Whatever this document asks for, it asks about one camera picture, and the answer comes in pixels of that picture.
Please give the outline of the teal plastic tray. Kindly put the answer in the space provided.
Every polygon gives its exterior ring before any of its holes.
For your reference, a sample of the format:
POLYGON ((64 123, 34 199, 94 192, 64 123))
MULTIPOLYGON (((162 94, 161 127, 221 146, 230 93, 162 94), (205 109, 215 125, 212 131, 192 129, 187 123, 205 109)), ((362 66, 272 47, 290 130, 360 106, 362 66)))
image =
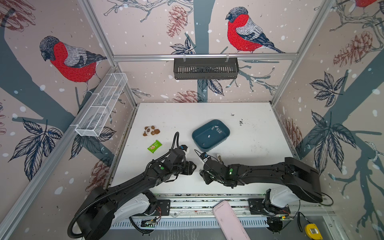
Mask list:
POLYGON ((211 120, 210 122, 197 128, 192 133, 192 139, 197 147, 203 152, 209 152, 230 136, 230 129, 220 120, 211 120), (213 126, 218 126, 222 133, 218 134, 212 130, 213 126))

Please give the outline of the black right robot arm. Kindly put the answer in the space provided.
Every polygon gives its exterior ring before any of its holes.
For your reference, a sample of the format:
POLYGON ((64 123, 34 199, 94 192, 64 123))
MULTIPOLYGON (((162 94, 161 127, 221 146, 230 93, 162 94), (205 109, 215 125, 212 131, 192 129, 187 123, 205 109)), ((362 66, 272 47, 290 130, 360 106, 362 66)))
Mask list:
POLYGON ((264 166, 226 166, 206 153, 201 154, 200 159, 204 163, 200 175, 207 185, 215 181, 233 189, 255 183, 277 184, 279 188, 266 191, 265 205, 283 208, 297 200, 323 204, 319 172, 292 157, 286 157, 281 163, 264 166))

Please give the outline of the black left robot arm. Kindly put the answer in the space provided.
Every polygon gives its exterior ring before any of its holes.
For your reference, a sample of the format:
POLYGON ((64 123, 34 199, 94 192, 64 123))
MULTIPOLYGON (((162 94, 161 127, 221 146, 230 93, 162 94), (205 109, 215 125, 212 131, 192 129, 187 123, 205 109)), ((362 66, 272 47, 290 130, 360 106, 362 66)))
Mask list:
POLYGON ((169 151, 151 160, 143 173, 111 188, 93 189, 69 223, 69 238, 99 240, 112 226, 115 213, 128 201, 161 183, 171 182, 171 176, 192 175, 197 166, 186 160, 188 147, 179 144, 179 136, 176 132, 169 151))

